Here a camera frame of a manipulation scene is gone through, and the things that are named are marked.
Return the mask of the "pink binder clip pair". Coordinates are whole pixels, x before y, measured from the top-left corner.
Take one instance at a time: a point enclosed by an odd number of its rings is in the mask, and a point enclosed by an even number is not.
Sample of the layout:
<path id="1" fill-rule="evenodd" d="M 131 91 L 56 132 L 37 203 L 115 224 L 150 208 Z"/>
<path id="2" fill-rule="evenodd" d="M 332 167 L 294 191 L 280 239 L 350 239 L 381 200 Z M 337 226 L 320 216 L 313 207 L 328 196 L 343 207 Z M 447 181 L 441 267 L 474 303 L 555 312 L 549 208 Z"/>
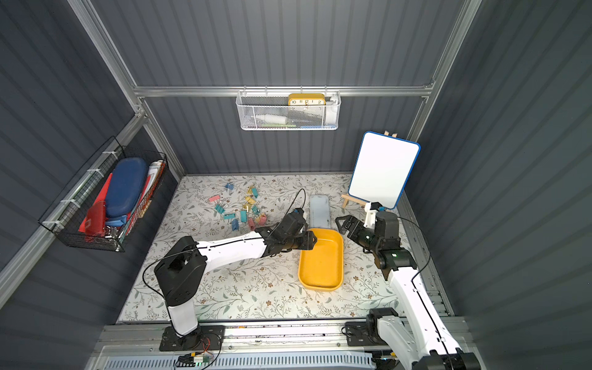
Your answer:
<path id="1" fill-rule="evenodd" d="M 248 218 L 248 226 L 251 231 L 255 231 L 257 228 L 263 227 L 267 223 L 267 215 L 266 214 L 259 214 L 254 217 Z"/>

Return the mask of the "yellow plastic storage box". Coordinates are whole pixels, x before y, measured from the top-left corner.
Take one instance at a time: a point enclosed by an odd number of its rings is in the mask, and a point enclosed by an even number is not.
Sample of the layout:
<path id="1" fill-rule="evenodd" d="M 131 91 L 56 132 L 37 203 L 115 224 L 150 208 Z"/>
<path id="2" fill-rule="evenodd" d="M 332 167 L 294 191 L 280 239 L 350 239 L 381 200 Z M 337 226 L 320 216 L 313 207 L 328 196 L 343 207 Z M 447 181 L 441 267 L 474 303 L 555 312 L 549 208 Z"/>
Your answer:
<path id="1" fill-rule="evenodd" d="M 344 241 L 339 232 L 313 228 L 317 241 L 311 251 L 302 251 L 298 278 L 304 288 L 335 291 L 344 279 Z"/>

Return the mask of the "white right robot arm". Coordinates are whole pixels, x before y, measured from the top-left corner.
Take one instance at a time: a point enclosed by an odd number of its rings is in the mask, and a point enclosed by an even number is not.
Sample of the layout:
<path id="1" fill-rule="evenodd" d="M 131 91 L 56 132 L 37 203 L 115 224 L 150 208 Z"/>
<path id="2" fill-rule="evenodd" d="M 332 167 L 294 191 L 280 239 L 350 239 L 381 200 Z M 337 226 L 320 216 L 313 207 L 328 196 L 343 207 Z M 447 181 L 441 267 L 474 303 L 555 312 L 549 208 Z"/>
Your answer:
<path id="1" fill-rule="evenodd" d="M 433 306 L 421 268 L 399 237 L 399 217 L 379 211 L 369 227 L 354 216 L 335 219 L 340 234 L 373 255 L 395 293 L 408 325 L 394 309 L 373 309 L 367 332 L 385 342 L 404 369 L 481 369 L 478 357 L 463 351 Z"/>

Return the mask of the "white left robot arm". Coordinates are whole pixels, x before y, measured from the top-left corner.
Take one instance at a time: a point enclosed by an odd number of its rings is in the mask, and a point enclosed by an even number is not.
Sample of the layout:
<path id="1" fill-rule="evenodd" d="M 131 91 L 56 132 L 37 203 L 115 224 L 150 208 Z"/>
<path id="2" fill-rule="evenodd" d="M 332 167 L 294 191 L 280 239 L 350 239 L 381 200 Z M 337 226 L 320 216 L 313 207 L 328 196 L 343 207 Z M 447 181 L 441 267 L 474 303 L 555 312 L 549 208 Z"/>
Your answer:
<path id="1" fill-rule="evenodd" d="M 311 251 L 318 239 L 308 228 L 305 211 L 297 208 L 270 227 L 223 240 L 182 237 L 155 263 L 154 274 L 176 336 L 193 334 L 199 324 L 194 310 L 203 276 L 233 263 L 274 257 L 290 251 Z"/>

